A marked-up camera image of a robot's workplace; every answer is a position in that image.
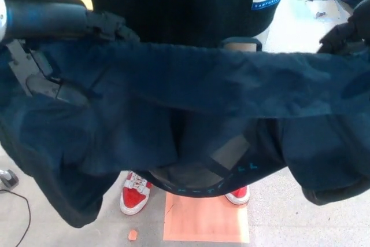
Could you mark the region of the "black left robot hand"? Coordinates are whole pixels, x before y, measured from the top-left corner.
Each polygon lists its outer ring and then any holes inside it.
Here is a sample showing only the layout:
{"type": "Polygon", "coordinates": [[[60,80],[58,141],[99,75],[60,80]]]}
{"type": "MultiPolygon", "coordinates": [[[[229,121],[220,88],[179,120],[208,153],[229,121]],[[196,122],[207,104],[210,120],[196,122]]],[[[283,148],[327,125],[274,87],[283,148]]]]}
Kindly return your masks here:
{"type": "Polygon", "coordinates": [[[81,90],[52,76],[53,69],[41,51],[25,44],[27,39],[86,35],[139,41],[123,17],[93,12],[81,0],[1,0],[1,44],[8,48],[9,66],[28,96],[42,94],[77,106],[88,102],[81,90]]]}

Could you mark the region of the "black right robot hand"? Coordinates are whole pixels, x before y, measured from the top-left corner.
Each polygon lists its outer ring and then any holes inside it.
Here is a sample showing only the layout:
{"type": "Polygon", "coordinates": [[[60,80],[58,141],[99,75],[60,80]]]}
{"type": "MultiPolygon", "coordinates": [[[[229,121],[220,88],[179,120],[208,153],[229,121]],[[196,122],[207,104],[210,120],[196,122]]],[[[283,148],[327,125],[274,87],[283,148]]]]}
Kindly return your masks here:
{"type": "Polygon", "coordinates": [[[318,53],[346,55],[369,46],[369,0],[361,1],[347,22],[333,27],[320,39],[318,53]]]}

